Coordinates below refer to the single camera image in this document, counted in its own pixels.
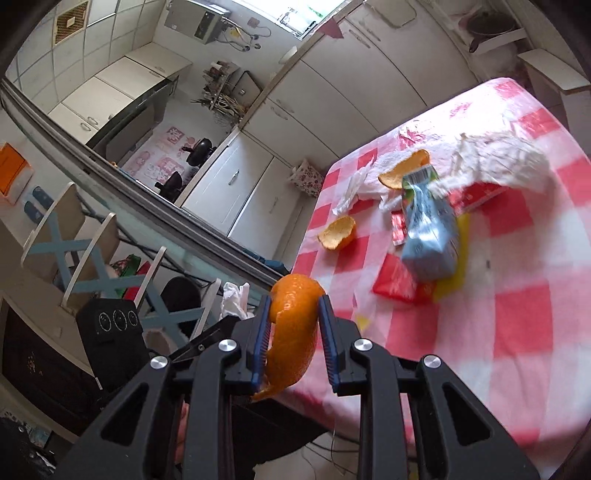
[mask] metal screw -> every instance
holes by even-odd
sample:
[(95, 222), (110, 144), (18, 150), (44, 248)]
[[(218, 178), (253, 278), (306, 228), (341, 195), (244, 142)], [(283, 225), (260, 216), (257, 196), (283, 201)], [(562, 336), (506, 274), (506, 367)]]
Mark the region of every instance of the metal screw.
[(439, 368), (441, 366), (441, 359), (437, 355), (427, 355), (423, 359), (423, 363), (428, 368)]
[(359, 340), (355, 340), (353, 346), (361, 352), (367, 352), (368, 350), (371, 350), (371, 347), (374, 345), (371, 340), (367, 340), (367, 338), (360, 338)]
[(150, 360), (150, 366), (154, 370), (160, 370), (161, 368), (166, 367), (168, 365), (168, 358), (165, 356), (155, 356), (152, 360)]
[(238, 346), (238, 344), (232, 340), (231, 338), (227, 338), (225, 340), (222, 340), (221, 342), (218, 343), (217, 347), (222, 351), (222, 352), (231, 352), (232, 350), (234, 350), (236, 347)]

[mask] kitchen cabinet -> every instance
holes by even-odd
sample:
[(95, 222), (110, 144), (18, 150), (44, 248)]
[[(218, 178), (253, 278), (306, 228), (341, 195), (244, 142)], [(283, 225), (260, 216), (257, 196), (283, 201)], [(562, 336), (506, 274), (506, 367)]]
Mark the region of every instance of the kitchen cabinet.
[(134, 100), (164, 80), (161, 75), (126, 57), (95, 76)]
[(339, 158), (378, 135), (341, 93), (302, 61), (293, 66), (269, 98)]
[(325, 35), (302, 61), (342, 93), (378, 132), (426, 110), (412, 85), (366, 35), (345, 20), (339, 28), (343, 38)]
[(100, 130), (131, 102), (131, 97), (92, 77), (62, 103)]
[(205, 172), (183, 208), (227, 235), (272, 158), (239, 134)]
[(319, 171), (326, 171), (337, 156), (283, 108), (267, 99), (245, 127), (246, 132), (294, 167), (307, 158)]
[(474, 87), (477, 80), (433, 17), (415, 0), (408, 1), (417, 11), (417, 18), (401, 28), (390, 27), (365, 4), (347, 20), (396, 65), (432, 107)]
[(173, 78), (191, 62), (157, 43), (148, 43), (125, 55), (127, 58), (149, 68), (163, 77)]
[(49, 112), (49, 118), (82, 144), (88, 142), (98, 132), (96, 128), (61, 103)]
[(231, 240), (273, 258), (300, 198), (300, 191), (287, 181), (290, 174), (289, 167), (273, 158), (232, 227)]

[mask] person's hand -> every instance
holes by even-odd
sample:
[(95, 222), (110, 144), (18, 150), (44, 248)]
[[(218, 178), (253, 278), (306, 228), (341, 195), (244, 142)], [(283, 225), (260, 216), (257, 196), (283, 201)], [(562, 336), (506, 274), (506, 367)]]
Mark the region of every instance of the person's hand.
[(181, 463), (183, 461), (184, 442), (187, 438), (187, 420), (189, 419), (189, 404), (183, 402), (181, 410), (181, 422), (178, 425), (177, 435), (177, 449), (174, 452), (174, 463)]

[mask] red checkered tablecloth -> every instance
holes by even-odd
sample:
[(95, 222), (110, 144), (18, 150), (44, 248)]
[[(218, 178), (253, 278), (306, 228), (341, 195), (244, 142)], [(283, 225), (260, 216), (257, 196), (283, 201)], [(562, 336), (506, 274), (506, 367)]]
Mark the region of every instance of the red checkered tablecloth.
[[(335, 219), (331, 209), (357, 169), (390, 151), (429, 150), (433, 142), (457, 143), (461, 133), (509, 128), (546, 154), (552, 178), (545, 194), (508, 190), (471, 214), (460, 291), (410, 307), (371, 292), (391, 243), (390, 215), (374, 200), (357, 201), (350, 211), (358, 226), (352, 244), (340, 252), (320, 246), (316, 236)], [(431, 156), (438, 171), (448, 162)], [(440, 355), (521, 445), (555, 446), (591, 417), (590, 233), (589, 160), (536, 99), (513, 80), (495, 79), (334, 164), (294, 272), (318, 280), (335, 313), (358, 321), (364, 337), (393, 355)], [(320, 347), (281, 400), (337, 431), (358, 432), (359, 398), (332, 393)], [(407, 425), (410, 433), (410, 418)]]

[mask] cooking pot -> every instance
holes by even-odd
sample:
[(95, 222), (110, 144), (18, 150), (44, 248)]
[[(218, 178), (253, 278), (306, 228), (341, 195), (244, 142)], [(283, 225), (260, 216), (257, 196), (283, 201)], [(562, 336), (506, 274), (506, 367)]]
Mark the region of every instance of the cooking pot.
[(474, 53), (482, 42), (489, 38), (509, 33), (517, 28), (513, 17), (502, 12), (479, 12), (468, 20), (466, 29), (474, 36), (470, 44), (470, 53)]

